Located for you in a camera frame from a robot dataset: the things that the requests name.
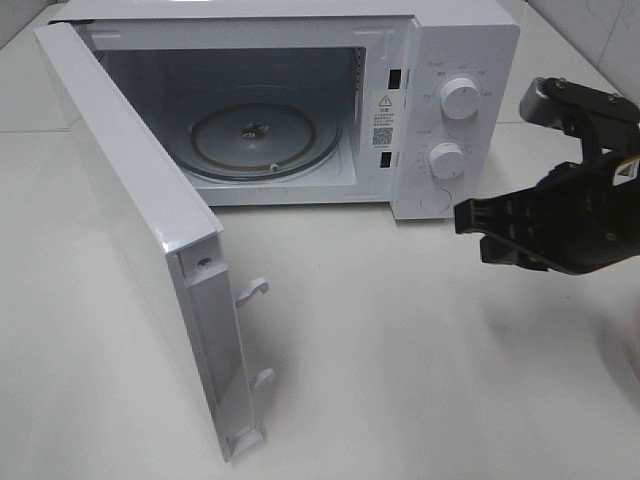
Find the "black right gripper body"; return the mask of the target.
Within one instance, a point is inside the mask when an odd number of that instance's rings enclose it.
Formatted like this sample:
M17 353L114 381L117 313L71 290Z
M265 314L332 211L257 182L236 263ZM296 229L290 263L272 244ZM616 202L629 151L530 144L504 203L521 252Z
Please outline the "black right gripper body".
M540 258L553 270L586 274L639 255L639 156L602 157L552 186L531 207Z

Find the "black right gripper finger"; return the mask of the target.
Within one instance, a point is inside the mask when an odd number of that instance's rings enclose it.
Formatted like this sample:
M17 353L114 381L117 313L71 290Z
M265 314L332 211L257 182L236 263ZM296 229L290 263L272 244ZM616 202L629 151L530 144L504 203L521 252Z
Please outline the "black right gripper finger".
M545 193L527 188L490 198L470 198L454 207L456 234L533 235Z
M493 265L511 265L532 271L547 271L542 262L489 236L480 240L481 261Z

